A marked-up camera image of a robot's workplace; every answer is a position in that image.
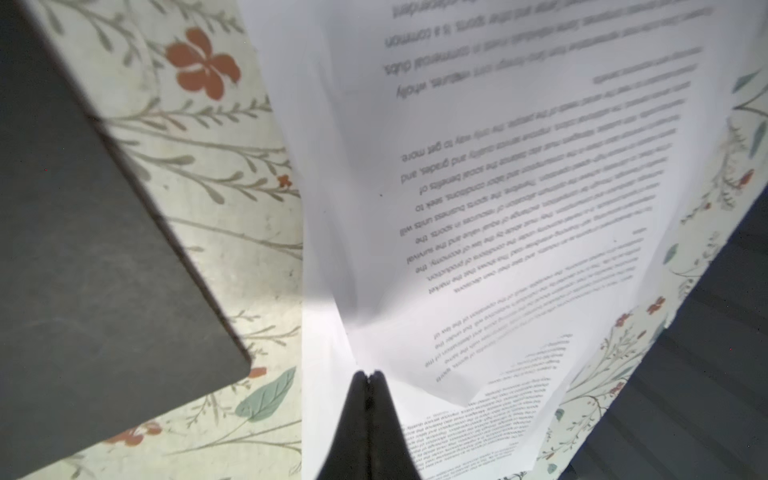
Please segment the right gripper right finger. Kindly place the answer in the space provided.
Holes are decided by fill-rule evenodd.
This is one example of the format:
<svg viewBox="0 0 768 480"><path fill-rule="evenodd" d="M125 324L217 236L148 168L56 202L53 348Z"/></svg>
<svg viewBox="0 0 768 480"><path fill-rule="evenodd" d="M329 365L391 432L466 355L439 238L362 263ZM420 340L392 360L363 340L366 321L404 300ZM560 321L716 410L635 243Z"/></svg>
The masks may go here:
<svg viewBox="0 0 768 480"><path fill-rule="evenodd" d="M370 478L420 480L409 454L385 375L368 378L368 451Z"/></svg>

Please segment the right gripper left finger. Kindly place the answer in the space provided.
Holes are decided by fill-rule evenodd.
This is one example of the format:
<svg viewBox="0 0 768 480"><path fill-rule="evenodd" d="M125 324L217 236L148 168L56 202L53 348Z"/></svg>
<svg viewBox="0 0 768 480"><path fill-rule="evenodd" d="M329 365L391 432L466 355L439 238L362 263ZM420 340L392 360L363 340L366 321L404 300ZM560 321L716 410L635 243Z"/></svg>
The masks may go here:
<svg viewBox="0 0 768 480"><path fill-rule="evenodd" d="M320 480L362 480L369 474L368 377L352 376L341 416L327 458L317 476Z"/></svg>

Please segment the orange folder black inside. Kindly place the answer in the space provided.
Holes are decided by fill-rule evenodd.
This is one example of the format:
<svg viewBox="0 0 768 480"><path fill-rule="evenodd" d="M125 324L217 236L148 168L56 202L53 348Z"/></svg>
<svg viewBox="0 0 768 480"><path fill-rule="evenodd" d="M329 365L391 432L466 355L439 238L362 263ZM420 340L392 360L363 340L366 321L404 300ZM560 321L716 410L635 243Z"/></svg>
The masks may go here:
<svg viewBox="0 0 768 480"><path fill-rule="evenodd" d="M13 1L1 5L1 475L245 377L244 348Z"/></svg>

